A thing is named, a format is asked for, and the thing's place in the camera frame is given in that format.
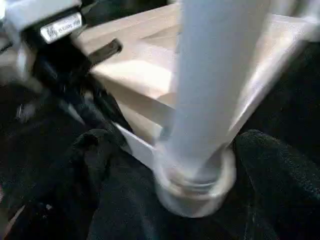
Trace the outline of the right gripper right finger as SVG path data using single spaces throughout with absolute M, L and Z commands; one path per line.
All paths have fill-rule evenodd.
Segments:
M 320 168 L 289 144 L 258 130 L 234 140 L 255 198 L 259 228 L 274 240 L 320 238 Z

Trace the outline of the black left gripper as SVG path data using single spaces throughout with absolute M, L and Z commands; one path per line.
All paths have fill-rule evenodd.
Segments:
M 33 74 L 57 98 L 74 108 L 85 125 L 126 128 L 127 121 L 113 95 L 93 76 L 92 69 L 120 53 L 123 45 L 113 39 L 85 54 L 69 37 L 42 46 L 36 53 Z

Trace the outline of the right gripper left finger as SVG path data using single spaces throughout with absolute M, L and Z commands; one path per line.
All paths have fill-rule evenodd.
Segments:
M 126 144 L 104 129 L 81 134 L 35 177 L 11 179 L 1 201 L 4 240 L 85 240 L 110 159 Z

